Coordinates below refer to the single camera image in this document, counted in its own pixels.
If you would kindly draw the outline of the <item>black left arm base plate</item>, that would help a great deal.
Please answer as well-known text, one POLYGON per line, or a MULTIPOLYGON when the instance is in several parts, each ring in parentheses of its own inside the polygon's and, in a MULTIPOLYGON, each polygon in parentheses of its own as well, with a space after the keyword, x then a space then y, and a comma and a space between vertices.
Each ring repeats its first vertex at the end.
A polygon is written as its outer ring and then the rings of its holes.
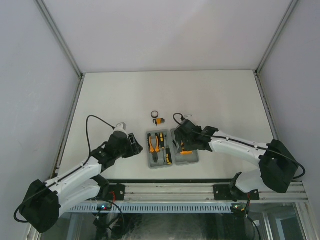
POLYGON ((95 198, 101 201, 123 201, 125 198, 125 192, 126 186, 124 184, 110 184, 103 186, 95 198))

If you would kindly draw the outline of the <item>grey plastic tool case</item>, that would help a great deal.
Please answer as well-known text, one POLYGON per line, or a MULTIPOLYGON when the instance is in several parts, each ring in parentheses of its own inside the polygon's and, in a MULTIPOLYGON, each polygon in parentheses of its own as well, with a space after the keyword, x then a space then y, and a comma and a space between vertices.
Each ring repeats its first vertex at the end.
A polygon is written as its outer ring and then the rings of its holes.
POLYGON ((168 130, 168 129, 162 129, 162 130, 155 130, 155 131, 149 131, 146 133, 146 140, 147 140, 147 157, 148 157, 148 165, 151 169, 159 169, 159 168, 166 168, 166 167, 171 167, 173 165, 189 165, 189 164, 196 164, 199 162, 199 154, 196 150, 192 151, 192 154, 188 155, 181 155, 177 151, 177 143, 176 139, 174 136, 174 130, 168 130), (163 132, 164 135, 164 146, 165 146, 165 151, 166 148, 170 148, 171 152, 171 159, 172 159, 172 164, 168 165, 166 161, 163 159, 163 153, 160 148, 160 152, 158 153, 158 162, 155 163, 152 159, 152 154, 149 151, 149 146, 148 146, 148 134, 151 134, 152 137, 152 144, 155 146, 156 140, 155 140, 155 134, 163 132))

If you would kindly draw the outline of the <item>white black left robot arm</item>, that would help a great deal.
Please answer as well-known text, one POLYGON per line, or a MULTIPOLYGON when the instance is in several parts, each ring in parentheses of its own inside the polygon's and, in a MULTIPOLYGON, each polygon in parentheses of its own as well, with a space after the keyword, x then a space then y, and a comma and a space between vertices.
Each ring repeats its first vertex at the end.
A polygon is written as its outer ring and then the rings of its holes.
POLYGON ((101 174, 116 160, 136 156, 142 151, 143 147, 133 133, 114 131, 108 141, 93 150, 78 166, 45 182, 39 179, 32 182, 16 212, 39 233, 44 233, 65 212, 83 201, 95 197, 106 199, 110 188, 101 174))

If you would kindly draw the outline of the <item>long black yellow screwdriver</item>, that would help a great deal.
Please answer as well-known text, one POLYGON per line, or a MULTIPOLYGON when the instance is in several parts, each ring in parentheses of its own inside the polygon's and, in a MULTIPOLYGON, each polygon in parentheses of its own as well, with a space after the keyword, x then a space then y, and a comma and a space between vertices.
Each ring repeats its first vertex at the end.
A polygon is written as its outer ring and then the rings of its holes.
POLYGON ((163 155, 163 161, 166 160, 166 151, 165 151, 165 138, 163 132, 159 133, 159 138, 160 138, 160 149, 163 155))

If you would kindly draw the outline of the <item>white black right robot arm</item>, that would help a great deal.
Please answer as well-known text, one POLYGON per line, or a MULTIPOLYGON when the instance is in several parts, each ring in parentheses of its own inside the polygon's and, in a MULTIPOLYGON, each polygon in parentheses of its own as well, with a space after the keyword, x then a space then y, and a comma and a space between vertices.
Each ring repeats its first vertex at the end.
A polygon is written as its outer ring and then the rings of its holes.
POLYGON ((240 158, 256 166, 255 170, 238 172, 228 185, 234 201, 247 199, 249 194, 269 189, 285 194, 299 168, 285 145, 276 139, 270 143, 256 143, 231 136, 218 128, 195 125, 184 119, 173 131, 180 151, 208 151, 240 158))

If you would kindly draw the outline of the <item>short yellow black screwdriver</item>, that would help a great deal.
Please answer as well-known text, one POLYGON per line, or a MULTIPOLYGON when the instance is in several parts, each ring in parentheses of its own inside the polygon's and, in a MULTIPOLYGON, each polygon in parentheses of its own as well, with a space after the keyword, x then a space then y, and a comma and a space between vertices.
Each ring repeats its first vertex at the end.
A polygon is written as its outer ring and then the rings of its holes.
POLYGON ((169 147, 165 149, 165 162, 167 165, 172 164, 172 155, 171 155, 171 150, 169 147))

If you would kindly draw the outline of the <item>orange black pliers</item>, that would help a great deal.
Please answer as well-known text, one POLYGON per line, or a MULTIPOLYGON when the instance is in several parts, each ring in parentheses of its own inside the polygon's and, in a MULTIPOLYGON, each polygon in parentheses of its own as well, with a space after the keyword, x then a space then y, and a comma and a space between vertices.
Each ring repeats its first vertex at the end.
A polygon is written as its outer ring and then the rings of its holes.
POLYGON ((147 142, 148 142, 149 152, 152 155, 152 160, 155 163, 157 163, 158 162, 158 153, 160 152, 159 135, 157 133, 155 134, 155 146, 153 146, 152 135, 150 133, 147 135, 147 142))

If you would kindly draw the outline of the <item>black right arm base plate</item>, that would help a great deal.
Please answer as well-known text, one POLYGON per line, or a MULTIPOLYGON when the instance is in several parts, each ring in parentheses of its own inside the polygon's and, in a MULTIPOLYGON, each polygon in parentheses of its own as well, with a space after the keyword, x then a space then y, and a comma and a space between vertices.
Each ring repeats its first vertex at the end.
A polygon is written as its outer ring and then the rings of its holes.
POLYGON ((260 195, 257 190, 252 190, 248 193, 242 192, 237 187, 230 187, 227 184, 215 184, 213 185, 213 193, 215 201, 259 201, 260 195))

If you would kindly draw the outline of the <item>orange tape measure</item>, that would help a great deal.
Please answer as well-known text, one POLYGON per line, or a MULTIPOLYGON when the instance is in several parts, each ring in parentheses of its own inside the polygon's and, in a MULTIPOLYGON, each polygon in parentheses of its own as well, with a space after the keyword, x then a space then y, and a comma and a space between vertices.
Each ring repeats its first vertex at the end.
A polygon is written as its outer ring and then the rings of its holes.
POLYGON ((181 155, 190 155, 193 153, 192 151, 185 149, 185 144, 182 140, 176 142, 176 147, 177 147, 177 152, 181 155))

